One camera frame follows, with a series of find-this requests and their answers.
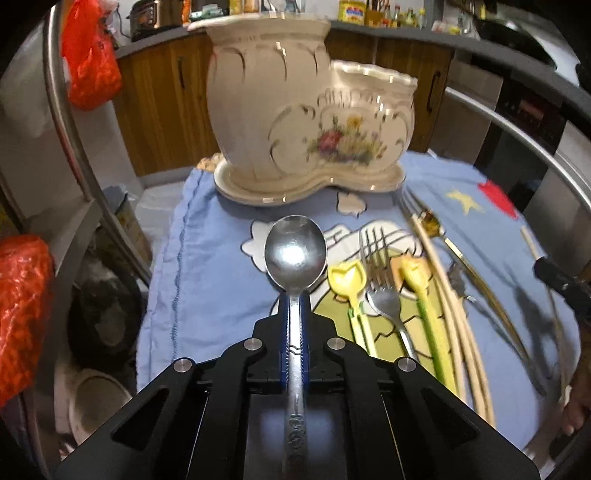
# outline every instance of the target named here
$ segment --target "gray countertop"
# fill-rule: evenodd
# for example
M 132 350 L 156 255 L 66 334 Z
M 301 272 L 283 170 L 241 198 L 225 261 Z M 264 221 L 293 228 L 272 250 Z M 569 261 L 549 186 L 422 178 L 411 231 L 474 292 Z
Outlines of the gray countertop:
M 583 89 L 558 75 L 552 68 L 518 51 L 486 40 L 433 33 L 418 28 L 369 28 L 339 21 L 332 21 L 331 26 L 338 30 L 348 30 L 378 38 L 401 38 L 434 43 L 485 57 L 516 72 L 525 74 L 532 80 L 555 91 L 591 124 L 591 96 Z M 117 50 L 116 55 L 117 58 L 123 58 L 165 41 L 186 35 L 199 34 L 203 34 L 203 31 L 189 33 L 183 27 L 174 28 L 121 47 Z

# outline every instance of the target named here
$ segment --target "yellow plastic spoon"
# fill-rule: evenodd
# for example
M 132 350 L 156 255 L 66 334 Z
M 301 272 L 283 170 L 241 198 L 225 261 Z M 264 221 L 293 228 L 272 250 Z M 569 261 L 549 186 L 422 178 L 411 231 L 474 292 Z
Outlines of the yellow plastic spoon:
M 363 347 L 371 356 L 378 357 L 374 337 L 371 333 L 367 315 L 359 307 L 359 294 L 364 291 L 367 275 L 361 260 L 351 260 L 329 267 L 330 289 L 349 300 L 353 313 L 350 315 L 355 343 Z
M 435 376 L 449 391 L 457 396 L 452 361 L 447 354 L 444 342 L 446 333 L 443 328 L 443 322 L 437 317 L 433 305 L 431 305 L 431 301 L 427 297 L 427 286 L 429 285 L 428 271 L 421 261 L 406 256 L 400 259 L 400 268 L 402 270 L 402 276 L 418 298 L 421 317 L 425 320 L 424 325 L 427 342 L 433 355 Z

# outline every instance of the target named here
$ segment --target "blue cloth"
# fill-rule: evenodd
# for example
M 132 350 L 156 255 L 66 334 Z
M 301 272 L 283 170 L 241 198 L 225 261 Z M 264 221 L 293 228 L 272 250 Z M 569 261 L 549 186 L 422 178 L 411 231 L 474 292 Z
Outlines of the blue cloth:
M 513 220 L 491 203 L 478 189 L 486 178 L 470 165 L 411 152 L 403 156 L 401 165 L 406 185 L 437 213 L 448 237 L 499 297 L 541 372 L 548 389 L 545 397 L 535 391 L 493 322 L 467 304 L 491 386 L 497 429 L 523 448 L 556 404 L 559 392 L 551 310 L 544 286 L 533 276 L 531 254 L 519 231 L 525 221 Z M 470 195 L 481 211 L 473 208 L 465 215 L 462 204 L 447 196 L 454 190 Z M 396 197 L 396 193 L 350 196 L 326 188 L 292 205 L 249 207 L 217 193 L 211 173 L 193 170 L 155 263 L 139 336 L 138 388 L 178 357 L 202 362 L 219 356 L 229 345 L 249 337 L 256 320 L 269 315 L 278 293 L 261 271 L 261 239 L 273 221 L 293 214 L 312 218 L 327 236 L 330 259 L 339 245 L 346 249 L 345 240 L 358 238 L 356 231 L 371 222 L 387 220 L 408 229 L 395 206 Z M 443 263 L 449 265 L 451 257 L 443 243 L 435 242 Z M 467 293 L 480 298 L 469 282 L 466 287 Z M 555 298 L 570 379 L 580 354 L 579 331 L 571 310 L 559 296 Z

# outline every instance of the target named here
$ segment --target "hand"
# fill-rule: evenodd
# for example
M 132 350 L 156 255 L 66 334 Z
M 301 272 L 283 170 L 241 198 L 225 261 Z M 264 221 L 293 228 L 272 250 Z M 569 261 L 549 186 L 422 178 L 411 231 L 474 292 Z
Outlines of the hand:
M 562 412 L 562 431 L 566 435 L 583 427 L 591 408 L 591 372 L 586 361 L 579 364 L 571 386 L 569 403 Z

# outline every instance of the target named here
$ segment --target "yellow flower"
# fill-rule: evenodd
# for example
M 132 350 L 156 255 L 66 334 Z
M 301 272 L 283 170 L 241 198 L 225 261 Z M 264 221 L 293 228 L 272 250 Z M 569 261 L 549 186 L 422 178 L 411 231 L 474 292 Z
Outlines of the yellow flower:
M 361 116 L 350 116 L 347 119 L 347 127 L 349 128 L 359 128 L 361 127 L 361 124 L 363 123 L 363 117 Z

